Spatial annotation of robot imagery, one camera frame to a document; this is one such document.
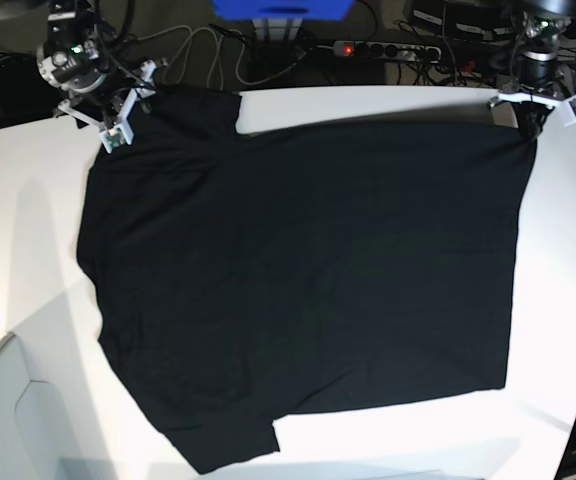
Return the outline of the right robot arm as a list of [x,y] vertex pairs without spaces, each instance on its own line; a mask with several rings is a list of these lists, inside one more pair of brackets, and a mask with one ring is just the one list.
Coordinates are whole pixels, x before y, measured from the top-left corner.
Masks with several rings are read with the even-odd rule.
[[99,1],[48,6],[47,39],[37,48],[36,65],[61,96],[53,115],[71,117],[80,128],[94,127],[107,152],[132,144],[131,112],[137,104],[149,108],[147,99],[159,92],[155,73],[167,65],[164,59],[125,57],[138,43],[131,35],[136,3],[126,3],[119,28],[106,20]]

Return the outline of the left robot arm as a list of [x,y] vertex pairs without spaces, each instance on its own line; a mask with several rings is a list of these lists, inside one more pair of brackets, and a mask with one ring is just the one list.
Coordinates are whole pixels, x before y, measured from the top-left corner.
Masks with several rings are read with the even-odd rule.
[[518,1],[515,39],[503,60],[509,80],[488,101],[511,106],[523,139],[536,141],[554,112],[576,124],[574,74],[559,60],[561,37],[576,20],[576,1]]

